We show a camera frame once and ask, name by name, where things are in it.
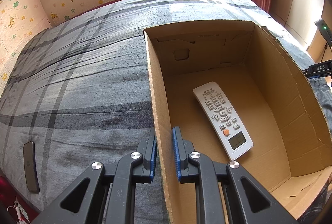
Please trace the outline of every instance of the air conditioner remote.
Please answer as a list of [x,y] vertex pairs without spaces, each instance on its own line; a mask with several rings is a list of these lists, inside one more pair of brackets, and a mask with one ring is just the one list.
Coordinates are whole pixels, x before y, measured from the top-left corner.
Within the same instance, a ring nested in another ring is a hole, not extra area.
[[254,144],[240,117],[215,82],[197,87],[193,92],[230,160],[236,160],[253,147]]

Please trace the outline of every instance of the triangular cutout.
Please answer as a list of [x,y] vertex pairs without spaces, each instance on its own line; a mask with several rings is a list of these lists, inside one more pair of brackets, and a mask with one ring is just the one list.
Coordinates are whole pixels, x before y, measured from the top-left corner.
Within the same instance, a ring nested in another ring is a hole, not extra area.
[[61,203],[60,206],[73,213],[80,210],[84,195],[88,189],[90,179],[84,179]]
[[257,213],[271,206],[270,202],[247,178],[242,177],[241,182],[253,213]]

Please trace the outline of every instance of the bed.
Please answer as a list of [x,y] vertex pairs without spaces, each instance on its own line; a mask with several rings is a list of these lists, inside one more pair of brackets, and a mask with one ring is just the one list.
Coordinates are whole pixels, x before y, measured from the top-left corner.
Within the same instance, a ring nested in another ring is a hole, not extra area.
[[[0,99],[0,168],[22,196],[43,210],[92,162],[112,163],[136,149],[153,126],[143,29],[203,19],[254,21],[299,68],[314,64],[250,0],[123,0],[44,30],[19,55]],[[331,90],[324,78],[310,83],[331,131]],[[29,140],[39,194],[27,190],[24,177]],[[158,163],[156,169],[153,184],[137,185],[136,223],[168,223]]]

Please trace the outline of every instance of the black smartphone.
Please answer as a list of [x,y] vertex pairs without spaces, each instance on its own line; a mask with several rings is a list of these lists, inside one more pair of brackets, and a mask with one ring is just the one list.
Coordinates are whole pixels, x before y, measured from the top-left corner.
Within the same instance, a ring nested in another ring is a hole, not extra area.
[[39,193],[39,184],[34,155],[34,142],[29,141],[23,146],[25,181],[30,192]]

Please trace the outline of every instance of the metal screw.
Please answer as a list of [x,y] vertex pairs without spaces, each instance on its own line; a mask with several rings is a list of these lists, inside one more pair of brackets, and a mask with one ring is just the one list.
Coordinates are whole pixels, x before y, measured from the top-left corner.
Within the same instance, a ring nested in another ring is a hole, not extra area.
[[237,161],[231,161],[229,163],[230,167],[233,168],[233,169],[237,169],[240,167],[240,164],[237,162]]
[[193,159],[198,159],[200,157],[200,153],[196,151],[191,152],[190,157],[192,157]]
[[94,162],[92,165],[91,165],[92,169],[94,170],[98,170],[102,167],[102,164],[100,162]]
[[141,157],[141,153],[139,153],[139,152],[132,152],[132,153],[130,154],[130,157],[131,157],[132,159],[139,159],[139,158]]

